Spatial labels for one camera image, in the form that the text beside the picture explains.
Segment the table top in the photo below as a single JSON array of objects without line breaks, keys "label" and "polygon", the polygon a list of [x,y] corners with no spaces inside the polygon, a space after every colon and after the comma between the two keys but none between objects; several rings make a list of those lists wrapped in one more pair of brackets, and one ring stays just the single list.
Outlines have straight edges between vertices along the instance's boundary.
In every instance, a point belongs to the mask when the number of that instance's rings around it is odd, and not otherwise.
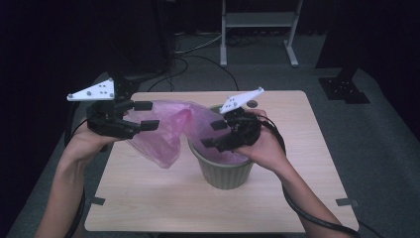
[{"label": "table top", "polygon": [[[142,92],[133,100],[173,99],[204,106],[223,104],[238,91]],[[318,197],[346,226],[359,229],[306,94],[266,91],[255,99],[276,124],[287,157]],[[304,232],[285,201],[276,175],[254,165],[240,187],[222,190],[204,179],[186,138],[181,156],[168,169],[147,160],[127,142],[115,143],[85,227],[90,231]]]}]

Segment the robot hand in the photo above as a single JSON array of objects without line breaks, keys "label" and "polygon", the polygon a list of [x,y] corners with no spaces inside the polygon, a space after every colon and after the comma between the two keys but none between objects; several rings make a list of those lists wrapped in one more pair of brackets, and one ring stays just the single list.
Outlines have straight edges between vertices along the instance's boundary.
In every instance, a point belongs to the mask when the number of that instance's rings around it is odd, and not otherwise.
[{"label": "robot hand", "polygon": [[133,94],[134,85],[124,79],[114,83],[109,78],[96,85],[68,94],[68,101],[93,101],[86,109],[87,126],[90,130],[103,136],[132,139],[141,131],[153,131],[158,128],[158,120],[143,121],[141,124],[123,120],[124,113],[133,109],[136,111],[152,110],[149,101],[132,101],[128,97]]},{"label": "robot hand", "polygon": [[215,147],[219,152],[231,151],[244,145],[252,145],[260,136],[262,122],[259,118],[246,112],[241,106],[263,93],[260,87],[257,90],[228,97],[220,108],[220,113],[225,114],[224,120],[211,123],[213,130],[227,127],[231,132],[219,138],[203,139],[201,143],[206,148]]}]

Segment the floor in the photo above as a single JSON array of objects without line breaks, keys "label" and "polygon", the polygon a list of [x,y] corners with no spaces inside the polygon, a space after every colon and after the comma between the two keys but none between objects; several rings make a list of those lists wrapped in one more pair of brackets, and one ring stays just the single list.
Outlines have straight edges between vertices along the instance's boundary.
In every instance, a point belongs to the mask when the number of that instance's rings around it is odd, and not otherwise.
[{"label": "floor", "polygon": [[[206,43],[214,35],[181,35],[179,52]],[[220,67],[218,44],[177,55],[171,77],[144,82],[139,91],[302,90],[311,103],[343,186],[354,202],[357,219],[383,237],[420,237],[420,144],[382,95],[376,81],[359,70],[354,83],[369,104],[346,104],[328,100],[319,77],[335,76],[336,68],[315,69],[324,36],[295,37],[293,47],[299,61],[292,68],[282,45],[286,36],[241,38],[228,47],[228,65]],[[106,75],[92,78],[99,82]],[[74,122],[84,115],[82,103]],[[40,177],[32,195],[8,237],[31,237],[43,215],[54,168],[63,150],[62,138]],[[102,153],[86,171],[87,202],[84,218],[106,166],[109,151]],[[377,237],[361,226],[362,237]],[[85,237],[158,237],[158,234],[128,232],[83,232]],[[304,234],[281,234],[305,237]],[[160,234],[160,237],[185,237]],[[222,235],[188,237],[222,237]],[[247,237],[281,237],[280,234]]]}]

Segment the skin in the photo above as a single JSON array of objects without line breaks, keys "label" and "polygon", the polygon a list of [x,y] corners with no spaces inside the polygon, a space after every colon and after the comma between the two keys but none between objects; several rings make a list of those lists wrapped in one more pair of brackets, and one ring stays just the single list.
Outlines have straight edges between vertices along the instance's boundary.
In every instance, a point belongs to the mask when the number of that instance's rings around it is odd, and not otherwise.
[{"label": "skin", "polygon": [[[253,109],[250,112],[266,117],[265,112],[262,110]],[[256,164],[274,172],[289,193],[291,199],[301,209],[320,219],[341,225],[337,217],[322,203],[294,169],[278,144],[277,139],[266,127],[262,127],[259,139],[252,146],[241,147],[236,152],[249,157]],[[318,226],[302,217],[299,218],[308,237],[351,237],[348,234]]]},{"label": "skin", "polygon": [[[83,194],[84,170],[105,146],[119,141],[100,136],[83,123],[64,149],[52,179],[52,189],[45,214],[35,237],[64,237]],[[79,224],[73,237],[81,237]]]},{"label": "skin", "polygon": [[[265,116],[264,111],[250,110]],[[45,214],[35,237],[64,237],[68,231],[83,193],[84,170],[94,156],[106,145],[118,138],[100,136],[90,131],[83,123],[64,149],[52,180],[52,189]],[[249,157],[256,164],[274,172],[292,200],[304,211],[320,219],[341,224],[336,216],[315,195],[299,173],[294,169],[279,146],[276,138],[265,127],[259,139],[252,145],[236,152]],[[323,228],[300,217],[310,238],[348,238],[347,234]],[[73,237],[81,237],[79,224]]]}]

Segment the pink plastic bag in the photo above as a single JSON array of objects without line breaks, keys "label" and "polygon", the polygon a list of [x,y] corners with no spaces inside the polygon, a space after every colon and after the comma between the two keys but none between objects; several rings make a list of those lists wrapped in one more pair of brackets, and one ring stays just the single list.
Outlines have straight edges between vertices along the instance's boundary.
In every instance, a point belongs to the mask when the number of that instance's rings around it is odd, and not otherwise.
[{"label": "pink plastic bag", "polygon": [[222,120],[223,116],[194,102],[176,100],[153,101],[152,111],[130,110],[124,120],[140,123],[145,120],[159,120],[155,131],[140,132],[132,140],[127,140],[141,154],[168,169],[179,158],[180,139],[184,134],[197,151],[219,164],[237,164],[247,157],[232,152],[220,153],[215,148],[205,148],[201,139],[217,138],[230,129],[214,131],[210,123]]}]

